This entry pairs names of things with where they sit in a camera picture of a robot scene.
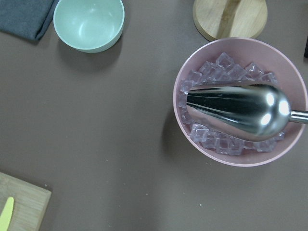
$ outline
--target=light green bowl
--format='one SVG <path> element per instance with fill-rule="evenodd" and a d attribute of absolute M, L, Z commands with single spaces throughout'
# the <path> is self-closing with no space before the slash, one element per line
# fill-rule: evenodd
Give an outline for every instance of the light green bowl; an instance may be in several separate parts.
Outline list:
<path fill-rule="evenodd" d="M 97 53 L 118 41 L 124 17 L 121 0 L 60 0 L 53 24 L 67 45 L 82 52 Z"/>

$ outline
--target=ice cube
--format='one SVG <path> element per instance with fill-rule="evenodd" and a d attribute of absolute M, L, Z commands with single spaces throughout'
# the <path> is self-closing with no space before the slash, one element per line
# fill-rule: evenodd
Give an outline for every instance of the ice cube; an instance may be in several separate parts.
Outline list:
<path fill-rule="evenodd" d="M 194 142 L 204 142 L 206 133 L 208 131 L 209 129 L 206 126 L 194 123 L 192 125 L 192 131 L 190 133 L 190 138 Z"/>
<path fill-rule="evenodd" d="M 206 61 L 199 69 L 199 72 L 201 72 L 202 74 L 206 73 L 209 68 L 211 68 L 212 66 L 214 66 L 213 63 Z"/>
<path fill-rule="evenodd" d="M 180 108 L 180 118 L 184 124 L 191 124 L 193 122 L 192 117 L 187 111 L 187 108 Z"/>
<path fill-rule="evenodd" d="M 190 71 L 188 76 L 187 76 L 187 80 L 192 80 L 193 84 L 199 84 L 200 83 L 200 79 L 202 77 L 202 73 L 199 71 Z"/>
<path fill-rule="evenodd" d="M 251 78 L 258 78 L 260 75 L 264 74 L 264 71 L 261 70 L 257 64 L 252 62 L 250 65 L 245 67 L 245 70 L 248 72 L 248 74 L 251 76 Z"/>
<path fill-rule="evenodd" d="M 257 78 L 259 81 L 270 82 L 273 84 L 278 84 L 277 78 L 273 72 L 268 72 Z"/>
<path fill-rule="evenodd" d="M 254 146 L 258 152 L 271 152 L 276 147 L 277 142 L 274 138 L 270 138 L 266 141 L 255 142 Z"/>
<path fill-rule="evenodd" d="M 240 155 L 244 147 L 244 141 L 235 137 L 230 138 L 229 155 Z"/>
<path fill-rule="evenodd" d="M 229 71 L 234 65 L 234 60 L 230 56 L 228 56 L 227 53 L 223 52 L 216 59 L 216 64 L 222 66 L 226 71 Z"/>
<path fill-rule="evenodd" d="M 178 95 L 178 107 L 186 107 L 187 95 L 179 94 Z"/>
<path fill-rule="evenodd" d="M 245 141 L 243 148 L 248 149 L 248 150 L 255 150 L 256 149 L 254 143 L 250 142 L 250 141 Z"/>
<path fill-rule="evenodd" d="M 216 81 L 216 78 L 220 78 L 225 73 L 223 67 L 219 65 L 214 65 L 208 69 L 207 73 L 202 76 L 202 83 Z"/>
<path fill-rule="evenodd" d="M 235 64 L 230 71 L 228 71 L 228 75 L 233 80 L 241 80 L 243 76 L 245 76 L 247 72 L 240 65 Z"/>
<path fill-rule="evenodd" d="M 216 143 L 216 134 L 217 132 L 213 129 L 210 129 L 205 133 L 205 141 L 201 142 L 201 146 L 206 149 L 214 149 Z"/>
<path fill-rule="evenodd" d="M 283 131 L 279 132 L 278 135 L 276 135 L 274 137 L 274 140 L 275 141 L 282 141 L 282 140 L 284 140 L 284 132 Z"/>
<path fill-rule="evenodd" d="M 220 82 L 220 81 L 230 81 L 232 80 L 232 78 L 227 75 L 226 72 L 222 72 L 222 73 L 214 73 L 214 75 L 212 76 L 213 81 L 215 82 Z"/>
<path fill-rule="evenodd" d="M 218 154 L 228 154 L 230 150 L 231 137 L 229 135 L 219 133 L 216 136 L 215 149 Z"/>
<path fill-rule="evenodd" d="M 238 80 L 242 80 L 242 81 L 255 81 L 255 79 L 251 78 L 250 74 L 246 74 L 246 75 L 242 76 L 241 78 L 239 78 Z"/>
<path fill-rule="evenodd" d="M 193 87 L 194 81 L 193 80 L 181 80 L 181 88 L 180 91 L 184 93 L 188 93 L 188 91 Z"/>

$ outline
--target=yellow knife handle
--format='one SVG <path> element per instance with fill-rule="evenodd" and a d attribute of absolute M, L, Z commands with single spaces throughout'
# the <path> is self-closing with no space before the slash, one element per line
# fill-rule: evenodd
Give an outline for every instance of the yellow knife handle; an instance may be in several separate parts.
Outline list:
<path fill-rule="evenodd" d="M 7 199 L 0 215 L 0 231 L 8 230 L 12 218 L 13 208 L 14 208 L 14 198 L 10 196 Z"/>

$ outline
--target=round wooden lid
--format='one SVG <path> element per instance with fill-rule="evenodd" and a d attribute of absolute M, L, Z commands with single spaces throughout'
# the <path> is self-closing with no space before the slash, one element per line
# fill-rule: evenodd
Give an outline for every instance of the round wooden lid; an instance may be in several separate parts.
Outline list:
<path fill-rule="evenodd" d="M 227 37 L 256 38 L 268 17 L 265 0 L 195 0 L 193 20 L 209 41 Z"/>

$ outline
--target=pink bowl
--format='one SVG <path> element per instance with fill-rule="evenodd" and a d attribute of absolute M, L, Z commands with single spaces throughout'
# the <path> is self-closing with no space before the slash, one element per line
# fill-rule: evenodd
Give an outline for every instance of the pink bowl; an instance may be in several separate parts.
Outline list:
<path fill-rule="evenodd" d="M 189 137 L 190 127 L 180 120 L 178 105 L 178 95 L 180 93 L 180 80 L 186 79 L 189 71 L 198 70 L 205 61 L 215 62 L 217 57 L 226 52 L 236 63 L 245 67 L 251 62 L 255 62 L 264 71 L 273 71 L 280 87 L 290 100 L 293 110 L 307 110 L 308 100 L 305 83 L 294 64 L 276 48 L 249 38 L 223 38 L 210 42 L 195 51 L 180 69 L 173 90 L 173 108 L 178 124 L 192 145 L 206 156 L 221 163 L 252 167 L 269 163 L 278 159 L 289 151 L 301 136 L 304 125 L 298 123 L 288 123 L 285 128 L 285 138 L 277 142 L 274 151 L 269 153 L 259 153 L 251 150 L 240 156 L 217 154 L 213 150 L 208 150 L 194 143 Z"/>

